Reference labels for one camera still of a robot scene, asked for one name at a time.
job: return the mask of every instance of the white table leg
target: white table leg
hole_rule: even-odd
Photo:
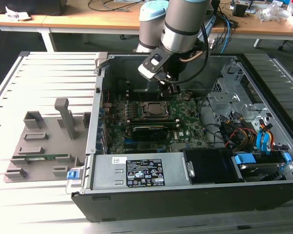
[[[85,44],[87,44],[89,42],[87,33],[83,33],[83,41]]]
[[[256,39],[255,43],[254,43],[254,48],[258,48],[260,46],[260,43],[262,42],[262,39]]]
[[[214,46],[215,41],[218,38],[218,33],[210,33],[209,34],[209,47],[212,48]]]
[[[54,44],[54,40],[49,28],[39,28],[38,32],[41,33],[43,42],[48,52],[56,52],[57,49]]]

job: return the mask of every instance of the white sticker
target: white sticker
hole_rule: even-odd
[[[26,158],[27,161],[41,161],[45,160],[44,157],[32,157],[32,158]]]
[[[127,157],[112,157],[112,164],[126,164]]]

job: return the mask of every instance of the black plastic cover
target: black plastic cover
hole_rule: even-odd
[[[195,148],[184,150],[186,162],[192,162],[195,176],[192,184],[240,182],[226,148]]]

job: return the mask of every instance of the floor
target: floor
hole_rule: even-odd
[[[109,51],[132,52],[138,44],[138,36],[126,35],[89,35],[89,43],[83,43],[81,34],[53,34],[58,51]],[[260,48],[253,47],[253,39],[232,39],[225,53],[267,53],[272,54],[291,72],[293,70],[293,41],[278,51],[282,41],[264,40]],[[13,65],[20,51],[45,51],[42,38],[38,33],[0,32],[0,83]]]

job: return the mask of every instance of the warning label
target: warning label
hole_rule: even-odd
[[[130,188],[165,185],[161,159],[127,160],[126,173]]]

